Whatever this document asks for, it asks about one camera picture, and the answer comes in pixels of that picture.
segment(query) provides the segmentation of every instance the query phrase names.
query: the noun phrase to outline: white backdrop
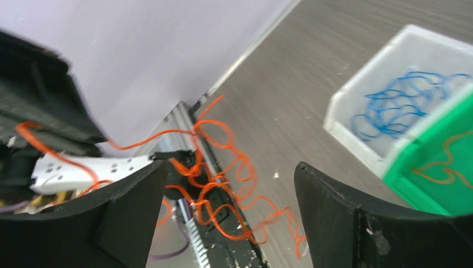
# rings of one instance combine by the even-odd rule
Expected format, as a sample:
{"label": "white backdrop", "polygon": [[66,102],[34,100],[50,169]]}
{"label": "white backdrop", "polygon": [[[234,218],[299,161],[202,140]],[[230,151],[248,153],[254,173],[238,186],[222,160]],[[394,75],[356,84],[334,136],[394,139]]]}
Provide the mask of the white backdrop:
{"label": "white backdrop", "polygon": [[68,59],[91,116],[127,145],[195,103],[291,2],[1,0],[0,27]]}

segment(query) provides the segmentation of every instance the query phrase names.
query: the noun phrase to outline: gray table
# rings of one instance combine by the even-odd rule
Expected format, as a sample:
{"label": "gray table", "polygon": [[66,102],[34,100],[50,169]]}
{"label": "gray table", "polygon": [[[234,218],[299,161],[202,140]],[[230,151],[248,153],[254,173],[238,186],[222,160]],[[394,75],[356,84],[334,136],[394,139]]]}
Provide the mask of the gray table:
{"label": "gray table", "polygon": [[[322,129],[329,98],[406,24],[473,42],[472,11],[470,0],[302,0],[206,102],[226,95],[208,118],[235,131],[238,147],[259,174],[256,194],[279,207],[292,206],[298,218],[293,173],[299,161],[405,205]],[[207,130],[223,140],[216,128]],[[227,152],[215,152],[223,166],[233,160]],[[240,187],[231,176],[230,181]],[[244,213],[255,225],[270,211],[257,204]],[[284,219],[269,228],[262,249],[272,268],[312,267],[308,253],[295,258]]]}

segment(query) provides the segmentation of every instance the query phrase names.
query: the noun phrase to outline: tangled blue string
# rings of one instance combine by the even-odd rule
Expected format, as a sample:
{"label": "tangled blue string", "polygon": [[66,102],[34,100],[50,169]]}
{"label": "tangled blue string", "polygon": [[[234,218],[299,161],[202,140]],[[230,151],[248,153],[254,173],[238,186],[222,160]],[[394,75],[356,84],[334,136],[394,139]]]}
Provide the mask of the tangled blue string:
{"label": "tangled blue string", "polygon": [[[451,81],[460,76],[473,79],[469,74],[444,76],[426,71],[408,71],[404,76],[389,82],[382,91],[364,96],[368,99],[365,111],[351,118],[351,130],[363,141],[382,135],[398,139],[419,118],[427,115],[426,109],[435,98],[445,101],[451,96]],[[419,80],[429,86],[420,88],[416,83]],[[365,119],[363,123],[370,124],[375,133],[359,132],[356,125],[358,118]]]}

